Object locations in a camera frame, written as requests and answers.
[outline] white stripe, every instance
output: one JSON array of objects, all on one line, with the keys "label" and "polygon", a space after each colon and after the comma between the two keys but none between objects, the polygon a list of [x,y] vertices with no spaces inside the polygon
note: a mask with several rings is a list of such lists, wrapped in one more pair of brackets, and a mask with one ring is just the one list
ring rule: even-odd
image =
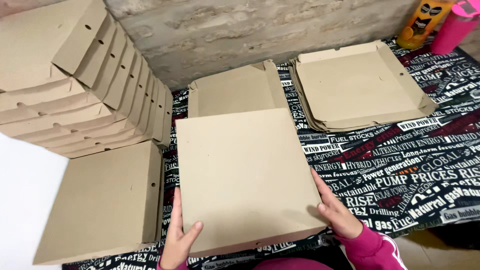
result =
[{"label": "white stripe", "polygon": [[403,261],[402,259],[400,258],[400,251],[398,250],[398,247],[396,246],[396,243],[395,241],[393,241],[390,237],[388,237],[386,234],[383,234],[383,233],[378,233],[379,235],[382,235],[382,240],[386,240],[388,242],[390,242],[393,246],[393,253],[392,253],[392,256],[396,259],[396,261],[399,263],[399,265],[407,270],[407,267],[405,267],[405,265],[403,264]]}]

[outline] pink sweatshirt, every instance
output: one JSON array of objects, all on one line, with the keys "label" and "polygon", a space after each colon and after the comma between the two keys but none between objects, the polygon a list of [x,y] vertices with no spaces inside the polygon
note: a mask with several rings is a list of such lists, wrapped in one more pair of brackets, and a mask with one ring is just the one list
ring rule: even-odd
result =
[{"label": "pink sweatshirt", "polygon": [[[395,242],[383,233],[370,230],[365,224],[363,231],[354,239],[335,236],[344,246],[348,259],[357,270],[388,269],[406,270]],[[157,270],[164,270],[157,264]],[[303,258],[277,258],[264,260],[254,270],[331,270],[323,263]],[[187,262],[175,270],[188,270]]]}]

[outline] pink bottle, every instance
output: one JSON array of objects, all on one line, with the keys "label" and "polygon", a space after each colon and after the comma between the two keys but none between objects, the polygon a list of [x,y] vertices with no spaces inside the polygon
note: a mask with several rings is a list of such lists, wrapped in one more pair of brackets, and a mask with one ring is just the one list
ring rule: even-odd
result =
[{"label": "pink bottle", "polygon": [[462,0],[453,5],[444,25],[431,45],[434,54],[448,54],[478,24],[480,0]]}]

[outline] stone wall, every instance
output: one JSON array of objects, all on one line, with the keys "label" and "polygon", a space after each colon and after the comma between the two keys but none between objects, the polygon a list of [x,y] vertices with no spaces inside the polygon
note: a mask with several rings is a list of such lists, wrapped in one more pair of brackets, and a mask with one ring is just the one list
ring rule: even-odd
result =
[{"label": "stone wall", "polygon": [[[59,0],[0,0],[0,16]],[[419,0],[106,0],[171,88],[265,59],[398,33]],[[480,59],[480,31],[463,48]]]}]

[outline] hand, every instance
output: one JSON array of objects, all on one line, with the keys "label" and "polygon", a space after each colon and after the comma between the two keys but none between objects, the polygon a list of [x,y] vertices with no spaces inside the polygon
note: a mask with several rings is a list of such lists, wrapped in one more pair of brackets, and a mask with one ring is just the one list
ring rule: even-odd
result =
[{"label": "hand", "polygon": [[190,248],[203,227],[204,224],[201,221],[197,221],[187,233],[183,233],[180,188],[176,187],[173,197],[173,209],[170,215],[170,226],[168,227],[167,240],[160,260],[160,267],[162,269],[175,269],[180,266],[187,259]]},{"label": "hand", "polygon": [[359,236],[363,231],[363,224],[335,197],[317,172],[313,168],[310,168],[310,171],[323,201],[317,206],[320,214],[332,223],[332,228],[338,236],[348,239]]}]

